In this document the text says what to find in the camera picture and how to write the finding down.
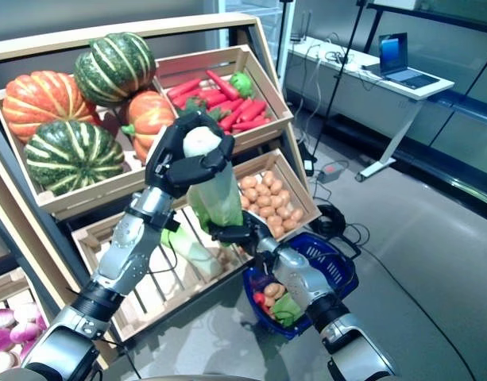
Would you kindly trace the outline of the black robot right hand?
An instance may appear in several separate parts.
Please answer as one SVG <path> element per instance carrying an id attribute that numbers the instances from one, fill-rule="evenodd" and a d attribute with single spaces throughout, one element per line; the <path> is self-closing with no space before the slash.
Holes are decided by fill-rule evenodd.
<path id="1" fill-rule="evenodd" d="M 242 211 L 243 222 L 240 225 L 216 225 L 208 223 L 208 232 L 214 241 L 236 244 L 249 255 L 275 252 L 280 246 L 271 234 L 269 227 L 256 214 Z"/>

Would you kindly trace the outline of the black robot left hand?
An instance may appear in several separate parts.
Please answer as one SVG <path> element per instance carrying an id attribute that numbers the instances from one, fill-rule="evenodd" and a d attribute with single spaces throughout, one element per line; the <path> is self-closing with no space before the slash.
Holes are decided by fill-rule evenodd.
<path id="1" fill-rule="evenodd" d="M 188 133 L 206 126 L 221 141 L 209 152 L 187 157 L 183 142 Z M 201 111 L 177 118 L 167 127 L 152 152 L 145 169 L 145 183 L 173 198 L 180 198 L 192 185 L 205 183 L 222 172 L 230 162 L 235 139 L 226 135 L 217 122 Z"/>

